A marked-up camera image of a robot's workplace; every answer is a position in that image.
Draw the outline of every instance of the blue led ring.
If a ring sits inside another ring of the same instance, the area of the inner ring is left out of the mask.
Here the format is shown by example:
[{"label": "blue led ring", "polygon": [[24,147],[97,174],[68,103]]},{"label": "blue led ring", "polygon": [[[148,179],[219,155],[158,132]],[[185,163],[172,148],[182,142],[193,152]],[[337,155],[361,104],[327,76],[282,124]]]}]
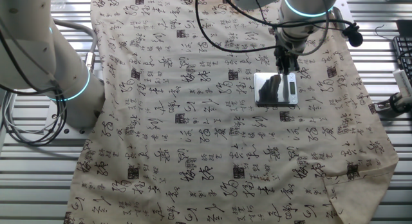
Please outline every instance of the blue led ring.
[{"label": "blue led ring", "polygon": [[90,81],[90,71],[89,71],[89,70],[88,70],[88,73],[89,73],[89,74],[88,74],[88,81],[86,82],[86,85],[84,85],[83,89],[82,89],[80,92],[78,92],[76,95],[74,95],[74,96],[72,96],[72,97],[70,97],[70,98],[65,98],[65,99],[59,100],[59,101],[69,101],[69,100],[71,100],[71,99],[79,96],[81,93],[83,93],[83,91],[84,91],[84,90],[87,88],[87,86],[89,85],[89,81]]},{"label": "blue led ring", "polygon": [[306,13],[300,12],[300,11],[296,10],[294,7],[292,7],[292,5],[289,4],[288,0],[285,0],[285,3],[286,3],[286,5],[288,5],[288,7],[289,7],[294,13],[296,13],[297,15],[301,15],[301,16],[303,16],[303,17],[320,17],[320,16],[326,14],[326,12],[323,12],[323,13],[321,13],[321,14],[306,14]]}]

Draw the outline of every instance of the silver device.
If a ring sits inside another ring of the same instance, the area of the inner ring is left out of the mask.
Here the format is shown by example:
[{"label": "silver device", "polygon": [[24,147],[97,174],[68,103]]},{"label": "silver device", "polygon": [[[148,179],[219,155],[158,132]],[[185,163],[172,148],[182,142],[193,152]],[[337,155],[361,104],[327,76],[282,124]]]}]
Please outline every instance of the silver device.
[{"label": "silver device", "polygon": [[255,103],[264,105],[296,105],[297,85],[294,73],[255,73]]}]

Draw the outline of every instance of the black cable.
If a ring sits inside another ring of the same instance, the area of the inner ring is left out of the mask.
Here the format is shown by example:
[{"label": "black cable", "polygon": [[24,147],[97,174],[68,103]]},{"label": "black cable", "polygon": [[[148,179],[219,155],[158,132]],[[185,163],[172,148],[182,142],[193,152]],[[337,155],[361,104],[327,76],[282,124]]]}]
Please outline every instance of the black cable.
[{"label": "black cable", "polygon": [[[29,85],[31,88],[33,88],[34,90],[37,91],[36,93],[28,93],[28,94],[26,94],[26,95],[38,95],[38,94],[41,94],[41,93],[46,93],[46,92],[55,90],[55,88],[48,88],[48,89],[41,90],[41,89],[37,88],[36,86],[34,86],[34,85],[30,82],[30,80],[28,80],[28,78],[26,77],[26,75],[24,74],[24,72],[22,71],[22,69],[20,68],[19,63],[17,63],[17,61],[16,61],[16,59],[15,59],[15,57],[14,57],[11,49],[8,47],[7,42],[6,42],[6,39],[5,39],[4,35],[3,35],[3,33],[1,32],[1,30],[0,30],[0,41],[1,41],[2,45],[3,45],[3,47],[5,48],[6,53],[7,53],[7,55],[9,56],[10,60],[12,61],[14,67],[15,67],[16,70],[19,72],[20,76],[21,76],[21,77],[23,78],[23,80],[27,83],[27,85]],[[7,88],[7,87],[5,87],[5,86],[3,86],[3,85],[0,85],[0,88],[1,88],[1,89],[4,89],[4,90],[6,90],[6,91],[9,91],[9,92],[11,92],[11,93],[16,93],[16,91],[14,91],[14,90],[12,90],[12,89],[10,89],[10,88]]]},{"label": "black cable", "polygon": [[[316,24],[313,24],[313,26],[315,26],[316,28],[322,28],[322,29],[326,29],[325,27],[320,27],[320,26],[318,26],[318,25],[316,25]],[[338,29],[338,28],[328,28],[328,29],[330,29],[330,30],[337,30],[337,31],[343,31],[343,30],[341,30],[341,29]]]},{"label": "black cable", "polygon": [[260,3],[259,3],[258,0],[255,0],[255,1],[256,1],[257,5],[259,6],[260,14],[262,15],[263,21],[267,23],[268,21],[265,19],[265,16],[263,15],[262,6],[260,6]]},{"label": "black cable", "polygon": [[407,53],[412,53],[412,50],[408,50],[408,51],[405,51],[405,52],[401,53],[401,54],[398,56],[398,60],[400,60],[400,58],[403,57],[403,56],[405,56]]},{"label": "black cable", "polygon": [[258,49],[254,49],[254,50],[230,50],[230,49],[226,49],[226,48],[222,48],[220,46],[218,46],[216,43],[214,43],[205,33],[205,30],[203,29],[203,27],[201,26],[201,22],[200,22],[200,17],[199,17],[199,5],[198,5],[198,0],[194,0],[194,12],[196,13],[196,20],[198,22],[198,26],[199,29],[201,31],[201,34],[203,34],[203,36],[206,38],[206,40],[213,45],[214,47],[216,47],[217,49],[221,50],[221,51],[226,51],[226,52],[230,52],[230,53],[250,53],[250,52],[255,52],[255,51],[263,51],[263,50],[271,50],[274,48],[278,48],[279,46],[270,46],[270,47],[264,47],[264,48],[258,48]]},{"label": "black cable", "polygon": [[[233,9],[235,9],[237,12],[239,12],[240,14],[244,15],[245,17],[248,17],[249,19],[252,19],[256,22],[259,22],[261,24],[265,24],[267,26],[271,26],[274,28],[295,28],[295,27],[301,27],[301,26],[305,26],[305,25],[309,25],[309,24],[320,24],[320,23],[325,23],[326,20],[318,20],[318,21],[288,21],[285,23],[279,23],[279,24],[272,24],[272,23],[268,23],[262,20],[259,20],[255,17],[252,17],[249,14],[246,14],[244,11],[240,10],[236,5],[234,5],[232,3],[232,1],[230,0],[226,0],[226,2],[231,5],[231,7],[233,7]],[[340,19],[330,19],[329,22],[335,22],[335,23],[344,23],[344,24],[348,24],[350,26],[354,26],[353,23],[351,23],[350,21],[345,21],[345,20],[340,20]]]}]

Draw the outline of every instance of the display screen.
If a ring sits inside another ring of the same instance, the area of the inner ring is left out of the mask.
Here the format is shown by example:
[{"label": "display screen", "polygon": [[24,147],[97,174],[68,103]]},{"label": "display screen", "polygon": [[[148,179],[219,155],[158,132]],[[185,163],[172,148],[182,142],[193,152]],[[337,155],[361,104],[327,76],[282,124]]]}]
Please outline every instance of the display screen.
[{"label": "display screen", "polygon": [[291,83],[289,83],[289,85],[290,85],[290,94],[291,94],[291,95],[295,95],[295,94],[296,94],[296,91],[295,91],[295,82],[291,82]]}]

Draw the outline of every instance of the black keyboard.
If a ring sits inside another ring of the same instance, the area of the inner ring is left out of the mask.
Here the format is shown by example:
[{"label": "black keyboard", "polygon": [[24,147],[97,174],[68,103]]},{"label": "black keyboard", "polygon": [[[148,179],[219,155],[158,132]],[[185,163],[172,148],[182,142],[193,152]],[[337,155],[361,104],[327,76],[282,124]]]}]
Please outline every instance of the black keyboard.
[{"label": "black keyboard", "polygon": [[[395,37],[393,39],[395,54],[398,56],[408,50],[412,50],[412,37]],[[409,81],[412,79],[412,53],[407,53],[400,58],[399,68],[404,70]]]}]

